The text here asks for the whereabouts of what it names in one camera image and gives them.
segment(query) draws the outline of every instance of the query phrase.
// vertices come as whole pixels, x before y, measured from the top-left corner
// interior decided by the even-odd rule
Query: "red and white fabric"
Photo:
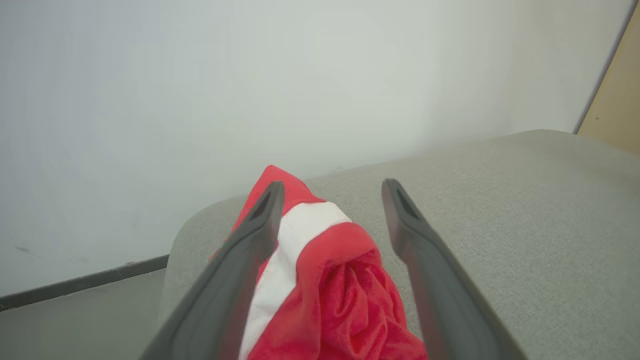
[[[285,186],[278,244],[258,274],[240,359],[426,359],[371,237],[302,181],[267,167],[234,229],[272,181]]]

